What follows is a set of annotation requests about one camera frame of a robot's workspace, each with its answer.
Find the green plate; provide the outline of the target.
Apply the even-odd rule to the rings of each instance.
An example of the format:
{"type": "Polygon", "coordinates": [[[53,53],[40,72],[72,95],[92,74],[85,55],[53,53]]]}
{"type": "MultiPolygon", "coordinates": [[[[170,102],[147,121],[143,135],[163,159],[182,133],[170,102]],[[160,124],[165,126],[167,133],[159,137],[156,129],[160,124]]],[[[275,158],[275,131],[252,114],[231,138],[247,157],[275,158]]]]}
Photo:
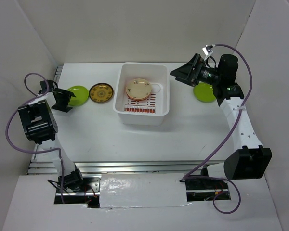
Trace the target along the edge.
{"type": "Polygon", "coordinates": [[[69,101],[70,106],[81,106],[89,97],[88,89],[81,85],[72,86],[67,90],[75,95],[74,97],[71,97],[69,101]]]}
{"type": "Polygon", "coordinates": [[[193,88],[195,98],[204,103],[211,103],[216,100],[213,94],[213,87],[210,84],[200,82],[193,88]]]}

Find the cream patterned plate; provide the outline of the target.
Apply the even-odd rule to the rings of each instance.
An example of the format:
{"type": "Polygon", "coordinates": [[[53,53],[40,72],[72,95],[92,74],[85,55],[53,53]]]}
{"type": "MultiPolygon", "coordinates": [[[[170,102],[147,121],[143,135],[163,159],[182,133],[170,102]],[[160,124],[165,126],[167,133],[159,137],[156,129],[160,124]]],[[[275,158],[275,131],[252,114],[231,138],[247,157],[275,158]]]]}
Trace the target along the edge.
{"type": "Polygon", "coordinates": [[[152,92],[152,86],[148,80],[137,78],[129,81],[126,86],[126,94],[142,94],[142,93],[149,93],[152,92]]]}
{"type": "Polygon", "coordinates": [[[136,94],[136,93],[129,94],[128,93],[127,96],[132,100],[142,101],[142,100],[147,99],[150,96],[150,94],[149,93],[142,93],[142,94],[136,94]]]}

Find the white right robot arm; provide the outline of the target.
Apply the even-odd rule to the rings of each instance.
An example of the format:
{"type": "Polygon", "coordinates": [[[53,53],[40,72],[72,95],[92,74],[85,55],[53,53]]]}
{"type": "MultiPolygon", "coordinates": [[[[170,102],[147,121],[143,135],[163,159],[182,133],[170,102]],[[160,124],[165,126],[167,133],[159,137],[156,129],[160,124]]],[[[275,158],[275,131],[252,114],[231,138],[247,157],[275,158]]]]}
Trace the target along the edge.
{"type": "Polygon", "coordinates": [[[188,63],[170,72],[177,81],[192,87],[201,83],[211,85],[230,128],[225,140],[233,140],[234,152],[223,163],[207,165],[204,160],[195,168],[202,170],[200,183],[207,189],[216,184],[217,178],[259,179],[272,158],[271,149],[263,147],[250,122],[245,107],[248,97],[236,83],[237,70],[238,58],[234,55],[222,55],[218,66],[210,68],[200,54],[195,54],[188,63]]]}

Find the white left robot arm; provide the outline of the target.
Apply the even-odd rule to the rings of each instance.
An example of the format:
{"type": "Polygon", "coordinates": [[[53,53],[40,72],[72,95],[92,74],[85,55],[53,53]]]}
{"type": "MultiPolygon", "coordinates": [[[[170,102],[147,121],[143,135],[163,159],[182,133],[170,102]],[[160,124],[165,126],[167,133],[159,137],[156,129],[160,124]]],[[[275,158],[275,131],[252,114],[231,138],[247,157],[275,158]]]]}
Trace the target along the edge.
{"type": "Polygon", "coordinates": [[[40,86],[40,97],[17,109],[24,133],[28,140],[34,141],[42,150],[48,150],[47,155],[58,172],[57,185],[62,186],[65,192],[72,190],[79,193],[85,188],[85,179],[61,146],[57,138],[58,125],[53,115],[53,110],[64,113],[72,110],[69,102],[75,94],[58,88],[52,80],[41,81],[40,86]]]}

